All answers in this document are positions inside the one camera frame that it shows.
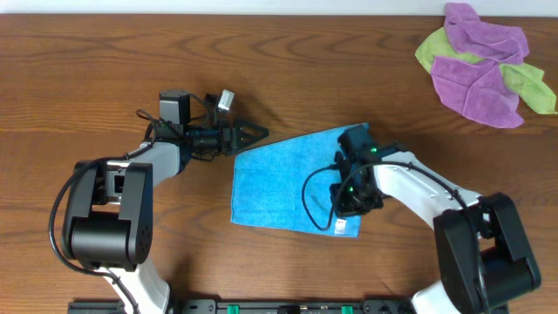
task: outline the white wall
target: white wall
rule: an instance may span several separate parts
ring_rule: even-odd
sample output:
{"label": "white wall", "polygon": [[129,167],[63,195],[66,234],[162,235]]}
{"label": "white wall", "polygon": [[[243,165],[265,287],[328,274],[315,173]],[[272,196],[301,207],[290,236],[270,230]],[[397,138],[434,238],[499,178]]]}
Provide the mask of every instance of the white wall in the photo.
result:
{"label": "white wall", "polygon": [[[0,13],[443,15],[446,0],[0,0]],[[558,17],[558,0],[464,0],[481,16]]]}

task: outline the black mounting rail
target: black mounting rail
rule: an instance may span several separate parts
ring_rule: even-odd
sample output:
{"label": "black mounting rail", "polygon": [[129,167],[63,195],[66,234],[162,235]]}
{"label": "black mounting rail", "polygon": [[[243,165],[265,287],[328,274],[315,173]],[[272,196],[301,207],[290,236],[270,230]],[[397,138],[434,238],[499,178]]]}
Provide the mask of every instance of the black mounting rail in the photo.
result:
{"label": "black mounting rail", "polygon": [[[124,303],[72,302],[68,314],[126,314]],[[217,302],[185,300],[170,304],[167,314],[414,314],[408,299],[370,298],[361,302]]]}

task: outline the white label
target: white label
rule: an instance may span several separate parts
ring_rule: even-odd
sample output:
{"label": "white label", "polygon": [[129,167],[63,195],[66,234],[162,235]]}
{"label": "white label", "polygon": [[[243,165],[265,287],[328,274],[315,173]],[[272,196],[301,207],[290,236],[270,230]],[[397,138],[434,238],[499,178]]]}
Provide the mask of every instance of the white label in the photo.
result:
{"label": "white label", "polygon": [[219,104],[217,105],[217,107],[221,110],[228,111],[233,103],[234,96],[235,94],[233,92],[223,90],[221,99],[219,99]]}
{"label": "white label", "polygon": [[337,219],[337,221],[335,222],[335,234],[336,235],[344,235],[346,224],[347,224],[347,221],[345,219]]}

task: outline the green connector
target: green connector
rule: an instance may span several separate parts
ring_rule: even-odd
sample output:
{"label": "green connector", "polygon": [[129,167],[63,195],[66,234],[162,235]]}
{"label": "green connector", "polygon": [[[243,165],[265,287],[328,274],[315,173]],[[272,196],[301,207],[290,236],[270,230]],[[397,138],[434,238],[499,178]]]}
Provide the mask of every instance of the green connector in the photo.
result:
{"label": "green connector", "polygon": [[341,314],[352,314],[352,306],[344,305],[341,307]]}
{"label": "green connector", "polygon": [[227,314],[239,314],[240,312],[241,312],[241,308],[238,305],[229,305],[227,307]]}

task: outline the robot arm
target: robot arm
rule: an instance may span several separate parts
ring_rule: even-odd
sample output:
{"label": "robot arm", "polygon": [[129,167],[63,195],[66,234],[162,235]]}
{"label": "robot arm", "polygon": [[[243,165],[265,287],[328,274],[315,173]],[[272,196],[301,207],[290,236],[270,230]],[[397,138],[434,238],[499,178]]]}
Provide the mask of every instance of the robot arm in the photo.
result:
{"label": "robot arm", "polygon": [[[507,196],[482,197],[461,188],[399,144],[378,147],[363,126],[348,129],[338,142],[343,153],[335,162],[344,184],[330,188],[337,216],[382,208],[389,195],[434,229],[441,282],[412,298],[418,314],[503,309],[541,285],[521,219]],[[344,190],[338,200],[339,188]],[[494,246],[480,252],[481,237],[494,239]]]}
{"label": "robot arm", "polygon": [[[170,289],[148,258],[153,238],[153,189],[179,174],[191,159],[211,161],[218,154],[235,154],[268,136],[267,129],[242,119],[224,117],[234,94],[198,99],[207,108],[200,125],[190,125],[191,98],[182,90],[160,94],[160,119],[151,120],[138,150],[125,159],[108,160],[92,167],[80,161],[76,171],[87,170],[71,186],[62,231],[62,251],[86,270],[112,273],[123,287],[116,292],[125,311],[166,313]],[[92,205],[119,205],[118,213],[92,210]]]}

